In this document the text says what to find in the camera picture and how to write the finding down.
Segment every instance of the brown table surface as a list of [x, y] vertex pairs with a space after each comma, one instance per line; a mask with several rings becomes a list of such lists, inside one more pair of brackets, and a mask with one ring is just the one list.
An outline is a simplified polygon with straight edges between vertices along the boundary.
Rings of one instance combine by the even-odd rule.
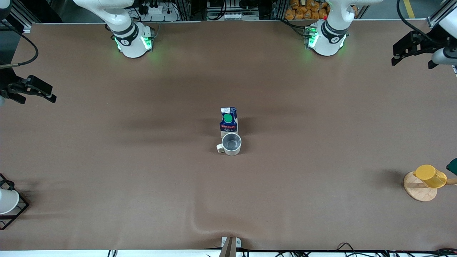
[[[455, 247], [457, 188], [421, 203], [401, 186], [457, 157], [451, 67], [390, 65], [408, 31], [357, 21], [325, 58], [279, 22], [165, 24], [128, 59], [103, 25], [34, 25], [16, 73], [58, 98], [0, 108], [1, 172], [31, 202], [0, 249]], [[21, 40], [15, 60], [32, 54]], [[226, 106], [234, 157], [215, 147]]]

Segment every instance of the wooden mug tree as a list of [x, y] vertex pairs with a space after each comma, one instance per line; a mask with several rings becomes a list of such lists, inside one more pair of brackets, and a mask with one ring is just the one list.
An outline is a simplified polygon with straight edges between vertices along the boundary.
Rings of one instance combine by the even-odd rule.
[[[457, 175], [457, 159], [451, 161], [446, 169]], [[457, 185], [457, 178], [447, 178], [446, 174], [432, 165], [422, 165], [403, 179], [403, 187], [408, 195], [421, 202], [433, 200], [438, 189], [448, 185]]]

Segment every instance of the green object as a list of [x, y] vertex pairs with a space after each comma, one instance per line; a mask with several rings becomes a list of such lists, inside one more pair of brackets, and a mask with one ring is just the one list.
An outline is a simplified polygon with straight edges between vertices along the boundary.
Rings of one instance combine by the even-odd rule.
[[447, 166], [446, 169], [455, 175], [457, 175], [457, 158], [452, 160]]
[[231, 114], [224, 114], [224, 121], [227, 123], [230, 123], [233, 121], [232, 115]]

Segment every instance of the mug handle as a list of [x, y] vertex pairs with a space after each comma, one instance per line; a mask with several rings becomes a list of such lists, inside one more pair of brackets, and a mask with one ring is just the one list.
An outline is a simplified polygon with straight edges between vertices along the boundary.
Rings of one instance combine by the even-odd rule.
[[218, 144], [216, 146], [216, 148], [218, 149], [218, 153], [223, 153], [225, 152], [225, 149], [224, 149], [224, 146], [222, 144]]
[[8, 184], [10, 187], [8, 188], [8, 190], [14, 190], [14, 182], [13, 181], [10, 181], [10, 180], [2, 180], [0, 181], [0, 188], [1, 186], [3, 186], [3, 184]]

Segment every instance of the milk carton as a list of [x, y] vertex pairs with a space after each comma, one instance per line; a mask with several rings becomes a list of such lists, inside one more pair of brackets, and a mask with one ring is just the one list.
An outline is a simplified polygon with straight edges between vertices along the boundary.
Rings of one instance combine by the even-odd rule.
[[223, 107], [221, 108], [222, 121], [221, 127], [221, 138], [228, 133], [238, 134], [238, 117], [236, 116], [235, 107]]

